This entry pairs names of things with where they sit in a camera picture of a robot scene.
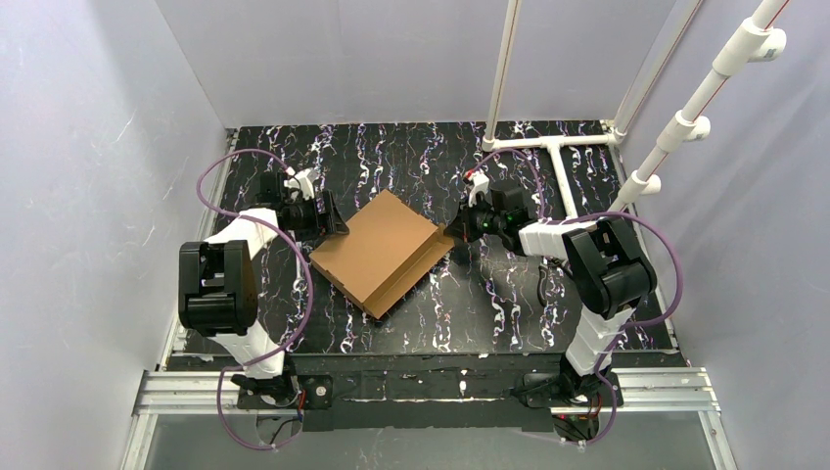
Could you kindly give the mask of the brown cardboard box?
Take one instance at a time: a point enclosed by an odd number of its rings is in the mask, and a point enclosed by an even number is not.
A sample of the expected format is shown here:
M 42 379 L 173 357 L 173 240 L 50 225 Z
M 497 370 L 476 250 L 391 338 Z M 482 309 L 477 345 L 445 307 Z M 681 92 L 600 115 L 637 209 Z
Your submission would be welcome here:
M 327 280 L 364 313 L 380 319 L 454 247 L 436 225 L 382 191 L 310 254 Z

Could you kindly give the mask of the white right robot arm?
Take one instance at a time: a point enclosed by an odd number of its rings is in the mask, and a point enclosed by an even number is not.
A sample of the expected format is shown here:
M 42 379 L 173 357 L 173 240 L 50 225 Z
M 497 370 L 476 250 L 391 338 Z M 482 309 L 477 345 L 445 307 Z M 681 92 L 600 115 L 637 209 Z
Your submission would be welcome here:
M 531 214 L 522 189 L 498 182 L 475 189 L 445 229 L 458 242 L 498 237 L 516 256 L 564 262 L 582 304 L 562 374 L 582 379 L 611 363 L 610 346 L 657 286 L 654 268 L 625 221 L 554 222 Z

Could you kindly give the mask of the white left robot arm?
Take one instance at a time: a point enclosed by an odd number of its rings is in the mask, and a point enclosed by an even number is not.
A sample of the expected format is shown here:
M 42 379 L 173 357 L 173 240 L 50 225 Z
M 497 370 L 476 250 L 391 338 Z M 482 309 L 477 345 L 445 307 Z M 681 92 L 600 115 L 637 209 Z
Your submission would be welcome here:
M 216 234 L 180 248 L 180 323 L 225 348 L 250 379 L 278 377 L 286 356 L 258 320 L 255 256 L 279 233 L 296 243 L 348 232 L 331 192 L 315 190 L 318 177 L 314 168 L 265 172 L 249 208 Z

